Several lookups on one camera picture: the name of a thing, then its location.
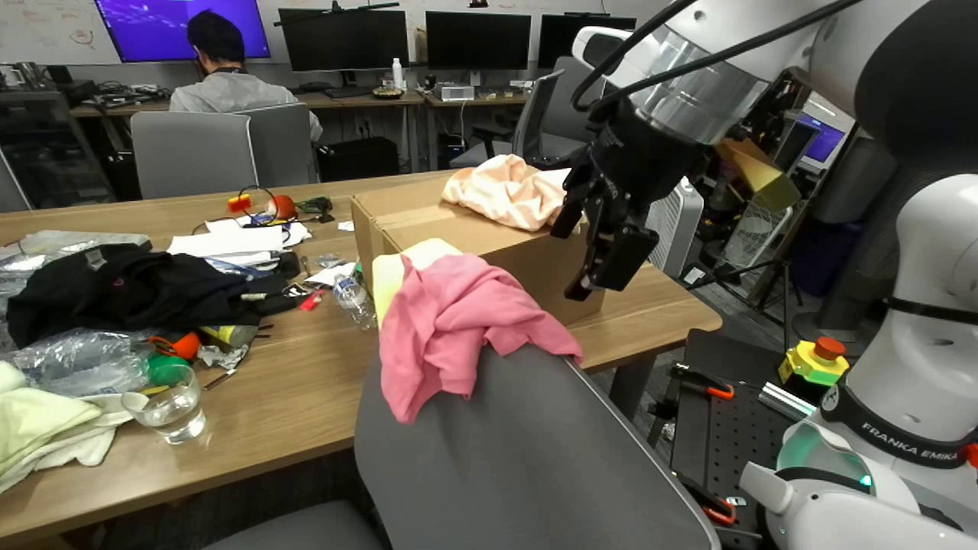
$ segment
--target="pink cloth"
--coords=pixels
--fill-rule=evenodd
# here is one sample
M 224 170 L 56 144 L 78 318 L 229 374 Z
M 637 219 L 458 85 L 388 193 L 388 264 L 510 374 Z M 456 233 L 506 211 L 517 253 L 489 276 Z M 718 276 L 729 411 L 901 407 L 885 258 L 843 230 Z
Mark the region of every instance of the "pink cloth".
M 425 272 L 402 259 L 402 287 L 380 331 L 380 386 L 393 418 L 412 422 L 438 390 L 470 399 L 485 342 L 499 355 L 532 342 L 582 360 L 577 339 L 510 272 L 470 253 Z

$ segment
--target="computer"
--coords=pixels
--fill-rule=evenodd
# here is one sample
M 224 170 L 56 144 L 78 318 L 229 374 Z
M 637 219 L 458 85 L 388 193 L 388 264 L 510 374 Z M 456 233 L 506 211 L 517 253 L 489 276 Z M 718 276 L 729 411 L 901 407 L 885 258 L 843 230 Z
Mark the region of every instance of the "computer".
M 544 17 L 539 68 L 552 68 L 558 54 L 569 54 L 582 27 L 624 27 L 633 31 L 637 19 L 610 17 Z
M 402 13 L 279 9 L 294 70 L 365 70 L 405 61 Z
M 427 68 L 438 70 L 522 70 L 528 17 L 425 13 Z
M 198 13 L 229 19 L 243 36 L 247 57 L 269 57 L 269 40 L 254 0 L 193 0 L 193 3 L 147 3 L 147 0 L 97 0 L 103 27 L 110 31 L 121 61 L 196 61 L 187 43 L 187 23 Z

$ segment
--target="cardboard box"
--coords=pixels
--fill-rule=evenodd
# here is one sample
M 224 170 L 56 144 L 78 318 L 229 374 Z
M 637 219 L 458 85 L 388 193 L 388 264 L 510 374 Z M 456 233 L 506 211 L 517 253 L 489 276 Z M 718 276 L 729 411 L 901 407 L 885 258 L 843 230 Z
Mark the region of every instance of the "cardboard box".
M 524 295 L 563 323 L 589 318 L 603 310 L 603 290 L 589 295 L 584 303 L 563 296 L 569 283 L 582 272 L 587 251 L 584 233 L 550 239 L 547 233 L 499 226 L 468 207 L 441 201 L 441 190 L 442 182 L 430 182 L 350 200 L 368 287 L 372 286 L 372 258 L 396 253 L 425 239 L 442 239 L 458 251 L 479 253 L 485 264 L 506 270 Z

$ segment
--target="person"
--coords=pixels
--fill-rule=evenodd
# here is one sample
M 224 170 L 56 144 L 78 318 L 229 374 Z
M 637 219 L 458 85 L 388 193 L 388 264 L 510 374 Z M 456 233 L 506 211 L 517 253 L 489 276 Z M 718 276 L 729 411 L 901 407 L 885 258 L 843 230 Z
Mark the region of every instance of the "person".
M 207 78 L 173 89 L 172 112 L 243 112 L 300 104 L 284 85 L 271 85 L 243 70 L 243 40 L 229 19 L 204 9 L 187 23 L 187 40 Z M 315 149 L 328 149 L 315 112 L 310 112 L 310 141 Z

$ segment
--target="wire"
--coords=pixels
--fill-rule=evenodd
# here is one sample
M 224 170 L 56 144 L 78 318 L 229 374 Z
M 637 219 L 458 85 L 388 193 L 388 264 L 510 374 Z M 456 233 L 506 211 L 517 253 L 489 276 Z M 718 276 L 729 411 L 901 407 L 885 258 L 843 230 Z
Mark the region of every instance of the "wire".
M 674 3 L 670 3 L 665 9 L 659 9 L 657 17 L 651 17 L 633 36 L 627 36 L 624 43 L 617 43 L 617 47 L 610 48 L 610 54 L 608 54 L 599 68 L 594 68 L 594 70 L 582 80 L 582 85 L 575 89 L 575 94 L 572 94 L 575 111 L 584 112 L 584 111 L 589 106 L 589 104 L 582 104 L 582 99 L 584 99 L 584 93 L 587 93 L 594 83 L 599 83 L 599 78 L 603 78 L 608 68 L 614 68 L 637 43 L 642 43 L 651 31 L 662 27 L 674 13 L 689 9 L 690 3 L 698 3 L 698 0 L 674 0 Z
M 657 83 L 665 83 L 665 80 L 693 73 L 693 70 L 700 70 L 700 68 L 726 61 L 726 57 L 732 57 L 732 54 L 743 54 L 743 51 L 759 48 L 759 47 L 764 47 L 764 43 L 773 43 L 773 40 L 780 40 L 780 36 L 788 36 L 788 33 L 795 33 L 795 31 L 802 31 L 802 27 L 808 27 L 808 25 L 815 25 L 815 23 L 821 23 L 821 19 L 828 19 L 828 17 L 840 13 L 840 9 L 850 9 L 850 5 L 856 5 L 856 3 L 863 3 L 863 0 L 837 0 L 837 3 L 828 3 L 828 5 L 821 5 L 821 9 L 812 9 L 812 13 L 808 13 L 808 17 L 802 17 L 802 19 L 788 23 L 788 25 L 780 25 L 780 27 L 773 27 L 773 31 L 767 31 L 767 33 L 759 33 L 759 36 L 753 36 L 753 40 L 743 40 L 743 43 L 736 43 L 736 47 L 729 47 L 729 48 L 720 48 L 720 51 L 714 51 L 714 54 L 705 54 L 705 57 L 679 65 L 679 68 L 673 68 L 673 70 L 662 70 L 662 73 L 655 73 L 655 78 L 649 78 L 649 80 L 640 80 L 640 83 L 633 83 L 633 85 L 627 85 L 627 89 L 617 89 L 614 94 L 596 102 L 589 111 L 604 111 L 604 106 L 617 104 L 620 99 L 627 99 L 627 94 L 633 94 L 633 93 L 640 93 L 640 89 L 649 89 L 649 85 L 657 85 Z

